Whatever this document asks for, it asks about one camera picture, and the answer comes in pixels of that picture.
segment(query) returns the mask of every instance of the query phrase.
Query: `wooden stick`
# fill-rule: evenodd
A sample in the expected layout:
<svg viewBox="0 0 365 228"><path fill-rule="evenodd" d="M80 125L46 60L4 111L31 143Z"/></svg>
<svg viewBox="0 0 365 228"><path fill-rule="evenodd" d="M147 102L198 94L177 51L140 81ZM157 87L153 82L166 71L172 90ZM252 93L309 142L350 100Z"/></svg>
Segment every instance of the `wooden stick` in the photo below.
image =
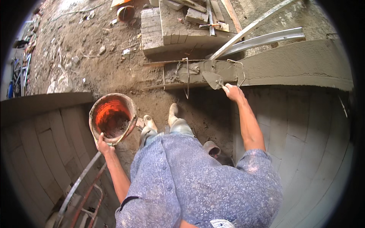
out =
<svg viewBox="0 0 365 228"><path fill-rule="evenodd" d="M242 39L242 37L244 37L245 35L247 35L249 32L251 32L252 30L254 30L257 26L259 26L265 19L272 17L273 15L275 15L280 9L283 9L284 7L288 7L292 4L294 4L295 2L297 2L298 0L285 0L279 4L277 4L276 6L274 6L272 9L270 9L269 11L267 11L266 13L264 13L261 17L257 18L256 20L254 20L251 24L249 24L246 28L244 28L241 32L239 32L237 35L235 35L230 41L228 41L225 45L223 45L223 47L221 47L218 51L216 51L210 58L209 60L216 60L217 58L219 58L227 49L229 49L230 47L232 47L232 45L234 45L235 43L237 43L238 41L240 41Z"/></svg>
<svg viewBox="0 0 365 228"><path fill-rule="evenodd" d="M229 16L231 17L234 27L236 27L237 33L241 32L242 31L241 23L239 22L239 19L237 17L236 12L234 11L231 1L230 0L221 0L221 1L225 6Z"/></svg>
<svg viewBox="0 0 365 228"><path fill-rule="evenodd" d="M190 8L196 9L196 10L198 10L200 12L203 12L203 13L207 12L207 9L205 7L202 7L201 5L195 3L191 0L172 0L172 1L183 4L183 5L186 5Z"/></svg>

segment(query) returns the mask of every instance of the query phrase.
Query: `orange bucket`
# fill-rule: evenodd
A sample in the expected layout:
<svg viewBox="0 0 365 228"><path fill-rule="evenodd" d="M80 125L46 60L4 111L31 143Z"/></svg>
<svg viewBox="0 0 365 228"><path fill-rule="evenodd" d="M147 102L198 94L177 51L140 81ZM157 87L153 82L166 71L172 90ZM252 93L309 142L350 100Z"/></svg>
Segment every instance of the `orange bucket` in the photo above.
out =
<svg viewBox="0 0 365 228"><path fill-rule="evenodd" d="M137 123L134 101L121 93L111 93L95 102L89 112L89 127L95 139L104 133L104 141L115 146L125 139Z"/></svg>

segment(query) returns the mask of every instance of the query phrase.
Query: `foot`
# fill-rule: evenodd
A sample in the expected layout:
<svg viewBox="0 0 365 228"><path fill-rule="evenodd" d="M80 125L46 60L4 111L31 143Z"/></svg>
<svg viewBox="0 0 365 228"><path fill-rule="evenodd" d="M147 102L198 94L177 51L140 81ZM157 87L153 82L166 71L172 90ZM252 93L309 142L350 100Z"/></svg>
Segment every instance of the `foot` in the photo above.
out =
<svg viewBox="0 0 365 228"><path fill-rule="evenodd" d="M145 125L152 128L153 130L155 130L157 132L157 127L155 122L153 121L152 117L149 115L145 115L143 117L144 121L145 121Z"/></svg>
<svg viewBox="0 0 365 228"><path fill-rule="evenodd" d="M178 108L177 108L177 104L176 103L173 103L171 106L170 106L170 111L169 111L169 125L171 127L171 125L175 122L175 120L177 120L177 112L178 112Z"/></svg>

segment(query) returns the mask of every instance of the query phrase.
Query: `blue floral shirt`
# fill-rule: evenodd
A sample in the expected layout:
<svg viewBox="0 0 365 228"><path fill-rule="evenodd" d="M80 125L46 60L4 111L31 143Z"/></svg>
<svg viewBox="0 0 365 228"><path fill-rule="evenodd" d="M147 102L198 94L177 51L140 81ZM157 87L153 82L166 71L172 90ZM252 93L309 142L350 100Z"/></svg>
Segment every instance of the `blue floral shirt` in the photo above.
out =
<svg viewBox="0 0 365 228"><path fill-rule="evenodd" d="M271 157L246 151L222 166L193 137L158 135L131 164L131 186L115 212L116 228L269 227L283 200Z"/></svg>

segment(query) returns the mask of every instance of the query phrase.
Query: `man's right hand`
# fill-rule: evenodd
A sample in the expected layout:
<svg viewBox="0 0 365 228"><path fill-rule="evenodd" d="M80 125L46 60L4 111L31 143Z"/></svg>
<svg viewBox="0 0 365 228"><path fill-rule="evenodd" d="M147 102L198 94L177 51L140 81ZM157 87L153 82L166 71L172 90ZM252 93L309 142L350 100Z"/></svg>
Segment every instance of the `man's right hand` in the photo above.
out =
<svg viewBox="0 0 365 228"><path fill-rule="evenodd" d="M109 146L104 141L104 133L102 132L99 136L99 140L96 145L97 149L105 156L108 153L115 153L115 148L112 146Z"/></svg>
<svg viewBox="0 0 365 228"><path fill-rule="evenodd" d="M222 89L226 92L227 97L237 104L243 102L245 99L242 90L235 85L227 83Z"/></svg>

